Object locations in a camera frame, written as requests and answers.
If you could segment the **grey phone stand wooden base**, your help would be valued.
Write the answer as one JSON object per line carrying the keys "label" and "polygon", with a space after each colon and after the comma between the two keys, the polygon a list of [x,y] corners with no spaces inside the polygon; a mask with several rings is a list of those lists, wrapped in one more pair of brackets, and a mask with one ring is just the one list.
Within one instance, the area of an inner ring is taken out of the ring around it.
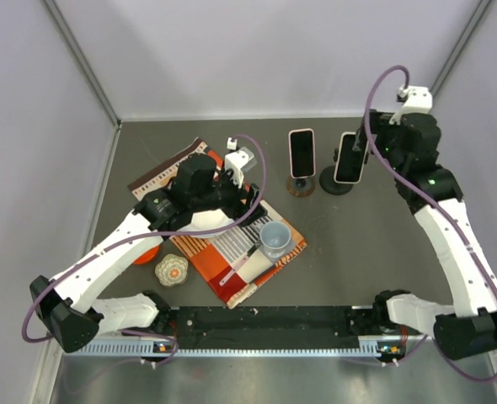
{"label": "grey phone stand wooden base", "polygon": [[289,177],[286,180],[287,191],[296,197],[307,197],[315,190],[313,177],[293,178]]}

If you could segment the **black round base clamp stand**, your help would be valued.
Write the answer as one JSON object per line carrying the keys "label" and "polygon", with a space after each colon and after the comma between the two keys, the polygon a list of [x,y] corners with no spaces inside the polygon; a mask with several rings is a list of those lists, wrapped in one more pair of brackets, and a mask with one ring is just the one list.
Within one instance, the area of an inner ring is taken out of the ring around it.
{"label": "black round base clamp stand", "polygon": [[350,183],[336,183],[334,181],[334,171],[339,160],[339,148],[334,149],[334,165],[326,167],[319,175],[319,184],[328,194],[344,195],[349,193],[354,185]]}

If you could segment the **pink case smartphone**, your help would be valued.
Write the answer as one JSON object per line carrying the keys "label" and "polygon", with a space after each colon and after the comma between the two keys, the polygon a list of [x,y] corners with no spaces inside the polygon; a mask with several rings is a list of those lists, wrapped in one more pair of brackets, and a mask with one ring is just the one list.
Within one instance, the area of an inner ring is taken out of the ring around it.
{"label": "pink case smartphone", "polygon": [[313,129],[297,129],[288,133],[290,172],[293,178],[309,178],[316,173],[315,137]]}

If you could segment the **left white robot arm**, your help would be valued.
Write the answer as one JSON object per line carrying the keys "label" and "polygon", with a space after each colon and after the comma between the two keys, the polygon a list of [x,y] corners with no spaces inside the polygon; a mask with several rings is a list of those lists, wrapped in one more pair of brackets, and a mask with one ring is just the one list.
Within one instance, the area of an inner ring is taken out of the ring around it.
{"label": "left white robot arm", "polygon": [[170,237],[209,238],[260,218],[265,213],[262,189],[243,183],[244,174],[257,162],[246,147],[228,153],[221,166],[205,153],[189,155],[167,184],[144,194],[93,251],[51,278],[34,279],[29,314],[41,320],[66,353],[107,332],[164,332],[170,315],[159,296],[140,293],[102,300],[101,293],[140,256]]}

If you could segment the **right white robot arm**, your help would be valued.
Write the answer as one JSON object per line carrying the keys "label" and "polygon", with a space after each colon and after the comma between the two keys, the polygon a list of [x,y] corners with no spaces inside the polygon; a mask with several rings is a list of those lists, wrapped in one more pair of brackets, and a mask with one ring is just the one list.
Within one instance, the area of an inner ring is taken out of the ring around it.
{"label": "right white robot arm", "polygon": [[433,338],[451,360],[497,350],[497,279],[473,233],[455,176],[438,162],[436,119],[409,113],[395,120],[371,109],[357,135],[390,170],[452,293],[452,304],[444,306],[405,290],[386,290],[375,301],[374,327],[384,333],[411,327]]}

